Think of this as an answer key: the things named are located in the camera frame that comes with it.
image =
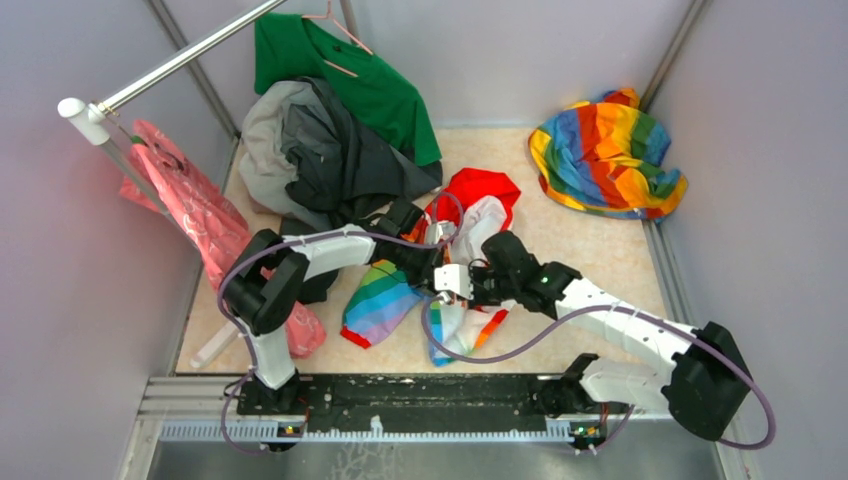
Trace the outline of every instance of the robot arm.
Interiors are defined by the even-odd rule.
[[[529,311],[554,320],[587,307],[608,305],[579,315],[571,323],[642,360],[641,364],[623,363],[581,355],[561,379],[572,405],[620,402],[668,411],[693,434],[712,441],[721,438],[749,388],[690,339],[670,330],[713,346],[750,376],[724,327],[710,322],[704,329],[695,329],[667,320],[656,326],[635,318],[642,314],[638,308],[602,290],[577,270],[559,262],[539,264],[512,232],[491,237],[483,244],[483,252],[489,265],[439,268],[435,276],[441,283],[437,281],[437,285],[463,296],[472,307],[515,299]]]
[[[367,230],[383,238],[408,233],[421,214],[415,209],[411,204],[393,205],[376,226],[348,225],[333,232],[282,238],[265,230],[253,238],[236,265],[282,242],[295,244],[250,264],[223,292],[231,312],[248,331],[257,360],[256,376],[266,393],[280,395],[295,377],[283,324],[303,282],[346,266],[388,259],[407,274],[413,286],[434,295],[452,293],[469,307],[515,300],[531,312],[559,319],[584,307],[609,305],[572,323],[603,336],[643,363],[583,354],[559,380],[560,397],[568,397],[578,409],[621,402],[670,411],[695,435],[713,441],[721,437],[748,393],[748,387],[724,365],[689,340],[635,319],[638,309],[598,288],[577,270],[559,262],[540,264],[512,232],[487,240],[483,252],[488,265],[471,267],[441,265],[440,249],[414,249],[367,236]],[[274,273],[266,278],[263,272],[270,270]],[[723,327],[712,322],[702,330],[671,322],[665,325],[705,341],[748,372]]]

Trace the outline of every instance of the clothing rod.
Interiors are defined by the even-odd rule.
[[[172,73],[184,67],[187,63],[191,62],[200,55],[203,55],[215,45],[218,45],[224,40],[230,38],[239,30],[255,22],[257,18],[287,1],[288,0],[268,0],[262,5],[242,13],[206,37],[180,50],[173,57],[166,60],[165,63],[154,68],[138,80],[109,96],[100,102],[97,107],[103,113],[109,113],[109,109],[117,110],[133,98],[147,91],[147,89],[153,85],[156,85]]]

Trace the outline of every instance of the pink hanger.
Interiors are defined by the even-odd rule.
[[[333,23],[339,28],[339,30],[344,32],[345,35],[347,35],[351,40],[353,40],[353,42],[356,43],[356,45],[358,45],[359,48],[368,52],[369,55],[374,55],[374,52],[372,52],[370,48],[366,47],[365,44],[362,43],[361,41],[359,41],[358,38],[354,37],[353,34],[350,33],[346,28],[344,28],[344,26],[342,26],[342,24],[339,23],[339,21],[336,19],[336,16],[333,14],[333,0],[327,0],[327,13],[325,13],[324,15],[304,15],[303,18],[311,18],[311,19],[317,19],[317,20],[332,20]],[[354,72],[351,72],[350,70],[348,70],[344,67],[340,67],[340,66],[336,65],[335,63],[333,63],[329,60],[324,60],[324,63],[335,68],[336,70],[342,71],[342,72],[350,75],[351,77],[358,77],[359,76],[359,75],[355,74]]]

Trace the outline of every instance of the red cloth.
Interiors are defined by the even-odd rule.
[[[454,194],[459,199],[459,203],[462,204],[463,210],[468,209],[487,195],[496,197],[506,210],[506,226],[512,224],[512,207],[518,201],[518,197],[521,196],[521,190],[512,183],[507,174],[470,167],[463,168],[451,177],[450,183],[443,191]],[[419,241],[423,238],[430,220],[433,219],[433,205],[435,203],[435,201],[430,202],[430,205],[424,211],[425,218],[422,218],[415,226],[416,234],[414,237]],[[439,197],[436,213],[439,215],[439,218],[435,219],[436,221],[448,220],[459,225],[459,209],[457,209],[453,199]]]
[[[177,225],[200,251],[206,276],[218,291],[224,275],[250,242],[247,221],[218,187],[195,167],[156,126],[136,120],[135,132],[146,145],[133,145],[129,161],[156,188]],[[128,178],[121,195],[158,213],[158,209]],[[312,311],[300,303],[285,323],[289,351],[305,357],[327,338]]]

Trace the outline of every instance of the gray wall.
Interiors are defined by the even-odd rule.
[[[848,471],[846,23],[838,0],[715,2],[653,112],[691,181],[663,229],[693,310],[733,331],[777,412],[761,478]],[[760,438],[755,401],[742,418]]]
[[[165,0],[196,39],[259,0]],[[642,91],[688,0],[354,0],[366,45],[418,87],[437,126],[535,125],[604,90]],[[280,11],[323,13],[323,1]],[[341,18],[341,10],[336,14]],[[320,25],[337,33],[329,21]],[[253,30],[202,64],[241,123],[256,96]]]
[[[106,479],[179,339],[199,258],[60,119],[172,51],[140,0],[12,2],[0,16],[0,478]],[[228,142],[186,74],[131,103],[220,178]]]
[[[197,0],[164,0],[190,42],[204,37],[244,10],[263,2],[264,0],[203,0],[201,4]],[[275,11],[323,15],[327,11],[327,3],[323,0],[288,0]],[[342,22],[342,10],[338,0],[333,0],[333,12]],[[328,31],[338,36],[344,35],[331,21],[319,22]],[[215,86],[215,91],[239,128],[248,110],[259,98],[253,93],[253,52],[253,26],[250,25],[200,59],[200,64]]]

